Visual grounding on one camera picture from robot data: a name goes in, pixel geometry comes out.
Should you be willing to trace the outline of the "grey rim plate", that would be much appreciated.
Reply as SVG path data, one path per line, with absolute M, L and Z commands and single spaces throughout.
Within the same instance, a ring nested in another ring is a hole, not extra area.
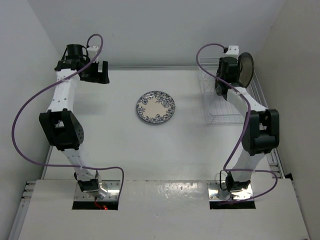
M 242 87 L 247 88 L 254 75 L 255 63 L 252 55 L 248 52 L 243 52 L 238 57 L 240 63 L 240 73 L 238 81 Z

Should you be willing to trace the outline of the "brown striped rim plate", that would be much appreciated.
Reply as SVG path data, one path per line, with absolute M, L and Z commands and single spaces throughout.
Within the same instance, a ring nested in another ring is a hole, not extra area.
M 215 79 L 215 92 L 218 96 L 227 100 L 229 90 L 228 82 L 226 80 L 220 81 L 219 79 L 222 79 L 222 77 L 217 75 L 217 78 Z

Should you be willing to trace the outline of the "blue floral plate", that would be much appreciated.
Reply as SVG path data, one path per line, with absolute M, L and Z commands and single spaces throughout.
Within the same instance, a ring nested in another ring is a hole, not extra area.
M 146 123 L 163 124 L 175 113 L 174 99 L 163 91 L 149 91 L 143 94 L 136 103 L 137 115 Z

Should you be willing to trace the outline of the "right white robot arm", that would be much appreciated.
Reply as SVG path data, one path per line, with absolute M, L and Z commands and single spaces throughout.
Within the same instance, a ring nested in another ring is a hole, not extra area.
M 258 103 L 247 91 L 253 73 L 254 61 L 245 52 L 240 57 L 221 57 L 217 69 L 215 87 L 223 97 L 243 116 L 244 125 L 237 146 L 242 152 L 233 168 L 223 166 L 226 172 L 225 190 L 238 192 L 247 189 L 257 165 L 277 148 L 280 143 L 280 114 Z

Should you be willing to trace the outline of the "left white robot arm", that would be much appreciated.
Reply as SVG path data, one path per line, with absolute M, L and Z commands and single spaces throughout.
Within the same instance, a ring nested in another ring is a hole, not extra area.
M 108 194 L 97 170 L 87 169 L 84 155 L 84 129 L 73 113 L 76 89 L 80 81 L 108 84 L 108 63 L 103 61 L 99 71 L 98 46 L 69 44 L 55 67 L 57 86 L 46 112 L 40 113 L 39 122 L 51 146 L 69 160 L 80 190 L 95 200 Z

